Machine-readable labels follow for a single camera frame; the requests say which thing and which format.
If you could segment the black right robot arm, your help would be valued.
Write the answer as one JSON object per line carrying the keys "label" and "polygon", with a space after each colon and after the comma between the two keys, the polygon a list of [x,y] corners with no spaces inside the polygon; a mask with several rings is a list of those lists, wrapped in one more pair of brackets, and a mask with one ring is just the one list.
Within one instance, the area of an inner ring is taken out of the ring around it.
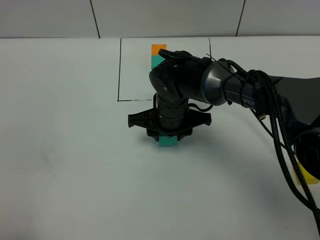
{"label": "black right robot arm", "polygon": [[320,80],[270,76],[245,71],[231,60],[199,58],[186,51],[160,49],[162,57],[149,73],[155,89],[151,109],[130,114],[128,125],[182,139],[193,128],[210,125],[206,110],[189,104],[195,100],[220,106],[236,103],[255,111],[257,117],[280,110],[286,138],[300,164],[313,177],[320,176]]}

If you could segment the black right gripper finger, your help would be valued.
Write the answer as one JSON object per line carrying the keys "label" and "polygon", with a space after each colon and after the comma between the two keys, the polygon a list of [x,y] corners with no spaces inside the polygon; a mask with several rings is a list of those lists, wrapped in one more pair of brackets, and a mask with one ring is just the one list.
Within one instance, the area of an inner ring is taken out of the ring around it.
{"label": "black right gripper finger", "polygon": [[152,137],[156,142],[159,141],[159,137],[160,137],[160,133],[159,132],[147,129],[146,133],[147,133],[148,137]]}
{"label": "black right gripper finger", "polygon": [[191,136],[193,133],[193,129],[187,129],[177,134],[177,141],[182,140],[184,137]]}

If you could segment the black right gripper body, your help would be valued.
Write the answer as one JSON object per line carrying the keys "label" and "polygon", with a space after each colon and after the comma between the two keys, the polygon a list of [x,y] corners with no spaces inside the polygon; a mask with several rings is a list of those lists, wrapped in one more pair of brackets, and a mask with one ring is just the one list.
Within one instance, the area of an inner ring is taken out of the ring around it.
{"label": "black right gripper body", "polygon": [[159,132],[159,136],[177,136],[177,134],[201,126],[209,126],[212,117],[207,108],[200,108],[195,103],[189,103],[188,98],[170,102],[158,93],[153,96],[151,109],[128,115],[128,126],[141,127]]}

